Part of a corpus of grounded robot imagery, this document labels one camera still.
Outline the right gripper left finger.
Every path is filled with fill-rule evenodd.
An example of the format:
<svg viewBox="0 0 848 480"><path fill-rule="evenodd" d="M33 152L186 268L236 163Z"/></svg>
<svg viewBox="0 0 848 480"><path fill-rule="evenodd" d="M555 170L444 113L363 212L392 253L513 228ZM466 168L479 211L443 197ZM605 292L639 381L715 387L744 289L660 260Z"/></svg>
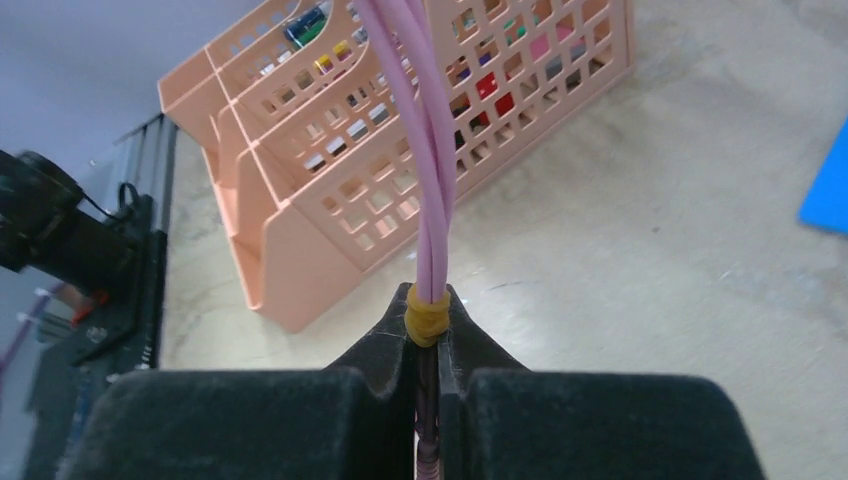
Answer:
<svg viewBox="0 0 848 480"><path fill-rule="evenodd" d="M414 367L401 284L319 370L136 371L96 402L72 479L409 479Z"/></svg>

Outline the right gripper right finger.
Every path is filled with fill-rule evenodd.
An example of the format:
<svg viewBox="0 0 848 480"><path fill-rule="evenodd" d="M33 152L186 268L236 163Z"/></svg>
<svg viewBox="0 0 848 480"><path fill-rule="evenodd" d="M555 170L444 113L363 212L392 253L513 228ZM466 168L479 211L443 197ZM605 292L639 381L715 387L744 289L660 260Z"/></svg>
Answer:
<svg viewBox="0 0 848 480"><path fill-rule="evenodd" d="M438 343L445 479L761 479L734 402L700 376L534 371L459 298Z"/></svg>

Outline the pink wired headphones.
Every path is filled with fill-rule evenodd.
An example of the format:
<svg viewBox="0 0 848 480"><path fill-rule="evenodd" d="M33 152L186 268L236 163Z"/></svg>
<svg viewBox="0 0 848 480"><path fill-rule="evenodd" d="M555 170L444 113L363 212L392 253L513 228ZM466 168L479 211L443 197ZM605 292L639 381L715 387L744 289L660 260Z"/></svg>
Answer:
<svg viewBox="0 0 848 480"><path fill-rule="evenodd" d="M437 65L433 37L419 1L358 1L361 17L414 155L420 211L414 283L426 303L447 289L449 228L456 199L456 150L453 117ZM415 343L415 476L440 476L437 343Z"/></svg>

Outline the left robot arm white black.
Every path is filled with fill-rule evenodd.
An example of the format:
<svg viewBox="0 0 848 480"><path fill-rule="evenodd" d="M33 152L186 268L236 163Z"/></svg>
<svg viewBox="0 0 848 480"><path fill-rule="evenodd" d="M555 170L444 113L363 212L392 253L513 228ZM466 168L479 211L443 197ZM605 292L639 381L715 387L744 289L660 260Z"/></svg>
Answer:
<svg viewBox="0 0 848 480"><path fill-rule="evenodd" d="M79 209L98 204L64 170L30 150L1 152L1 266L27 267L85 293L132 283L151 224L152 199L118 186L118 210L97 220Z"/></svg>

